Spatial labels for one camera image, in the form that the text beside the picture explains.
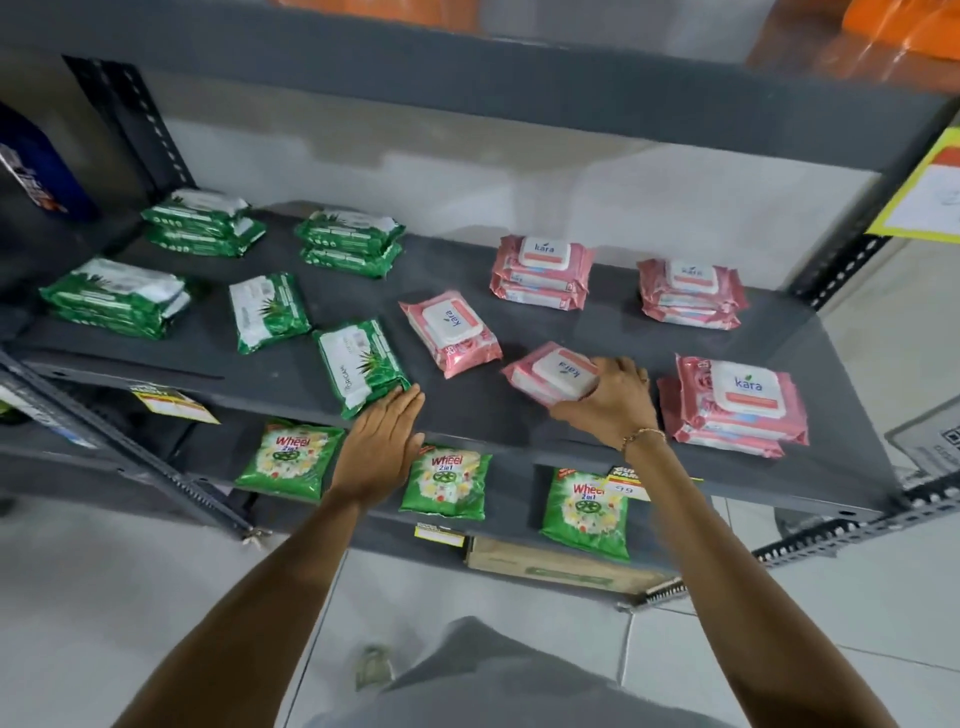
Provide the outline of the person's left hand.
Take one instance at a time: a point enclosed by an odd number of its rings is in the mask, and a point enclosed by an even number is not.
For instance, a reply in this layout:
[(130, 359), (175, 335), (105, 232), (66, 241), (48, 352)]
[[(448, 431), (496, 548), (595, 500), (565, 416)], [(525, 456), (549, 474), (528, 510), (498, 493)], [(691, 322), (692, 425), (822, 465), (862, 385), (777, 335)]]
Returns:
[(418, 384), (392, 390), (368, 405), (342, 442), (329, 492), (363, 510), (384, 502), (406, 482), (396, 482), (395, 431), (414, 431), (426, 401)]

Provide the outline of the person's right hand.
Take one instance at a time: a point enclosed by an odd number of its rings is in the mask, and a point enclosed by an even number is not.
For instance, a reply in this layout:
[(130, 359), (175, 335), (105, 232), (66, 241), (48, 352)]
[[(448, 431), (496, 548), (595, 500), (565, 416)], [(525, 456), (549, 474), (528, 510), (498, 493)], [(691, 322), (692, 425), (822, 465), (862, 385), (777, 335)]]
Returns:
[(667, 446), (650, 392), (650, 377), (629, 357), (593, 357), (599, 370), (595, 390), (580, 399), (601, 410), (601, 426), (580, 430), (628, 457), (631, 450)]

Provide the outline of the single pink wipes packet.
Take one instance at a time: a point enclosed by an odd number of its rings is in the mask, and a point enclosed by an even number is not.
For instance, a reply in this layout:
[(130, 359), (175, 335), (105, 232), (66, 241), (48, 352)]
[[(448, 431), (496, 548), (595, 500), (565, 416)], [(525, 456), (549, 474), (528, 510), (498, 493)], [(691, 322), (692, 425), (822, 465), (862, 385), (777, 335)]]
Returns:
[(582, 400), (594, 392), (599, 379), (591, 359), (554, 342), (510, 363), (502, 374), (514, 389), (547, 408)]

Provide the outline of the single green wipes packet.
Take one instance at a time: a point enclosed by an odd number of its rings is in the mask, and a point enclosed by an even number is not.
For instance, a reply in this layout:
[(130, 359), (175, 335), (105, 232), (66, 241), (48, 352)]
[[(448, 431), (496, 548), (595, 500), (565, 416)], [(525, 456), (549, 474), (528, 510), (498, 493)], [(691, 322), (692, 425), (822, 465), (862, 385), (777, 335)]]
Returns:
[(411, 382), (378, 318), (311, 332), (344, 420)]

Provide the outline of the person's left forearm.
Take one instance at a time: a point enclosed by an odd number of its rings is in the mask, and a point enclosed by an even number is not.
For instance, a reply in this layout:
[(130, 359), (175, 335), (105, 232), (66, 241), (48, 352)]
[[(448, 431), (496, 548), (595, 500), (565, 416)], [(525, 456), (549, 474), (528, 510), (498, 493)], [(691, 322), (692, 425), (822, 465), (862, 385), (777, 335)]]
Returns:
[(161, 661), (111, 728), (274, 728), (354, 530), (390, 489), (335, 482)]

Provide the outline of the person's right forearm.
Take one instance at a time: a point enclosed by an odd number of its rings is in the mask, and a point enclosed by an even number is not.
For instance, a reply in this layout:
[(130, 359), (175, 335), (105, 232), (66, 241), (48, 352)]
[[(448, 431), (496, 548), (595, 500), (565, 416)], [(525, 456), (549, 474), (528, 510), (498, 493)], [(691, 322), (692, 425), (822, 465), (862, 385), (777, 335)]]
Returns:
[(751, 728), (899, 728), (816, 623), (707, 504), (672, 449), (625, 457)]

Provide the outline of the green detergent powder packet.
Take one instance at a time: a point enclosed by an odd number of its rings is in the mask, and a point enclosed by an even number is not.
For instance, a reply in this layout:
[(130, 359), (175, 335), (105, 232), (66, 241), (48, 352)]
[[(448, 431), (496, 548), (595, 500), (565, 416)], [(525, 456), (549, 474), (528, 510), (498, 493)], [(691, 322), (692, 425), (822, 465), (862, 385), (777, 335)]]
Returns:
[(605, 479), (571, 468), (555, 468), (539, 533), (563, 546), (618, 563), (630, 561), (629, 499), (607, 492)]
[(234, 485), (246, 491), (318, 504), (342, 428), (269, 418)]
[(423, 445), (411, 465), (399, 511), (482, 522), (493, 456)]

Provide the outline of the grey metal shelf rack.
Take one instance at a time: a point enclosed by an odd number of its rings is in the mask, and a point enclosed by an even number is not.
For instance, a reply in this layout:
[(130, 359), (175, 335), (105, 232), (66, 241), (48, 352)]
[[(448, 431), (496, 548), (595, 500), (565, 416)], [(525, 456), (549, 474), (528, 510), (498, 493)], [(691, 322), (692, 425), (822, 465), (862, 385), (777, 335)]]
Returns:
[[(119, 233), (122, 259), (209, 286), (166, 342), (40, 314), (13, 359), (51, 385), (171, 385), (228, 414), (334, 422), (314, 344), (243, 363), (227, 283), (295, 268), (321, 324), (378, 317), (425, 390), (433, 441), (494, 454), (494, 537), (531, 535), (546, 469), (618, 456), (549, 418), (494, 365), (444, 379), (402, 294), (458, 288), (508, 362), (546, 340), (655, 377), (673, 355), (788, 371), (812, 428), (778, 462), (679, 445), (710, 495), (827, 517), (757, 550), (775, 566), (960, 508), (956, 476), (906, 491), (818, 308), (877, 255), (864, 234), (960, 120), (960, 60), (842, 29), (852, 0), (478, 0), (476, 30), (274, 0), (0, 0), (0, 52), (70, 67), (143, 189), (233, 191), (266, 249), (191, 262)], [(737, 268), (738, 330), (642, 314), (638, 272), (595, 263), (585, 309), (495, 298), (493, 243), (573, 238), (604, 261), (659, 251)]]
[(0, 395), (22, 422), (0, 423), (0, 502), (35, 497), (257, 533), (236, 496), (172, 463), (196, 424), (152, 414), (130, 391), (150, 379), (84, 373), (143, 339), (53, 317), (40, 295), (96, 256), (139, 237), (139, 212), (190, 174), (134, 65), (0, 45), (0, 102), (39, 127), (101, 216), (49, 215), (0, 164)]

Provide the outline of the brown cardboard box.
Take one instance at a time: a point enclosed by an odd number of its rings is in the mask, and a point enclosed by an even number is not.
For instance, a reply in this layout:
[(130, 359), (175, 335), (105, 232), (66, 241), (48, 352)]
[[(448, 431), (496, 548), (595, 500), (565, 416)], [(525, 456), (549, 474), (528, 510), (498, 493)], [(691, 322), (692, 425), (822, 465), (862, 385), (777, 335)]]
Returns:
[(638, 598), (648, 590), (674, 580), (674, 577), (653, 569), (614, 564), (486, 537), (471, 538), (464, 564), (477, 572), (609, 592), (629, 598)]

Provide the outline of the group of pink wipes packs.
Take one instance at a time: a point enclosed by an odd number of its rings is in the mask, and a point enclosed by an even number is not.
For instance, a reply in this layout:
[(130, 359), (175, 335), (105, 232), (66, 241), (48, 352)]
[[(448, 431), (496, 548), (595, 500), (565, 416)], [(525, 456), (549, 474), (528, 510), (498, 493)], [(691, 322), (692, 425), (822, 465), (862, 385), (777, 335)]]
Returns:
[[(507, 235), (489, 290), (526, 306), (583, 310), (593, 265), (594, 250), (582, 244)], [(736, 269), (661, 258), (637, 268), (648, 318), (718, 332), (740, 326), (748, 301)], [(492, 330), (459, 292), (399, 307), (447, 379), (502, 357)], [(676, 368), (657, 388), (666, 432), (678, 443), (774, 459), (784, 456), (782, 443), (810, 443), (806, 407), (788, 373), (692, 355), (677, 355)]]

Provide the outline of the yellow shelf price tag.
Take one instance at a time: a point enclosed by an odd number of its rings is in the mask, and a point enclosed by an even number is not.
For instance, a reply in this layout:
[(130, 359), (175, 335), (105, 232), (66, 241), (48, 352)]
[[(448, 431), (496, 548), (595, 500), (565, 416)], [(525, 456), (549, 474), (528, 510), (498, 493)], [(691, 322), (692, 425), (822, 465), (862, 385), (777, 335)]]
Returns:
[(153, 414), (212, 426), (221, 424), (204, 404), (177, 390), (140, 383), (131, 386), (129, 391)]

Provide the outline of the person's grey clothing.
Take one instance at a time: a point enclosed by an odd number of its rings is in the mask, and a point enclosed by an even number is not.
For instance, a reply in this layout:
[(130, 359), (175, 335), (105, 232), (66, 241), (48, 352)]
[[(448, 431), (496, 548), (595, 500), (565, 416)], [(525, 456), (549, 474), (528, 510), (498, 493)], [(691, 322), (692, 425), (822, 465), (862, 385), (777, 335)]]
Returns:
[(465, 616), (424, 659), (303, 728), (735, 727), (638, 697)]

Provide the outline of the flat printed cardboard box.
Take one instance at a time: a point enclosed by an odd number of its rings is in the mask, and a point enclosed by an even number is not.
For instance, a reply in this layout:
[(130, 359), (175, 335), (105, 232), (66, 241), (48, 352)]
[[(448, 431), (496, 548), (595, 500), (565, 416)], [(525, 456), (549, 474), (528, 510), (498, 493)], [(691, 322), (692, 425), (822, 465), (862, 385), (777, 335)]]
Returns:
[(904, 491), (960, 473), (960, 394), (884, 434), (909, 461), (894, 471)]

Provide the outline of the yellow bordered paper sign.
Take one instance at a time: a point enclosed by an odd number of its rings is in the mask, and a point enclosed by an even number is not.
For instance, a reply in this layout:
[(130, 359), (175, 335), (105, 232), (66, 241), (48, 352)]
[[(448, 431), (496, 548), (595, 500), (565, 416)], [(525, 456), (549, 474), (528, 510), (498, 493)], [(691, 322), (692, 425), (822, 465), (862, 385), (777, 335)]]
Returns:
[(960, 245), (960, 127), (941, 134), (867, 234)]

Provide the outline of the orange packet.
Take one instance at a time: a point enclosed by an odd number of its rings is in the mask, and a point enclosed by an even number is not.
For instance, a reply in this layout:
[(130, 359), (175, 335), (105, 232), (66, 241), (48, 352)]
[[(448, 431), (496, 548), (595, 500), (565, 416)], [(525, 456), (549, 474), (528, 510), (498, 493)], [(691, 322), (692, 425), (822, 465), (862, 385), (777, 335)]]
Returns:
[(960, 62), (960, 0), (851, 0), (842, 28), (875, 43)]
[(480, 0), (270, 0), (272, 3), (356, 18), (477, 33)]

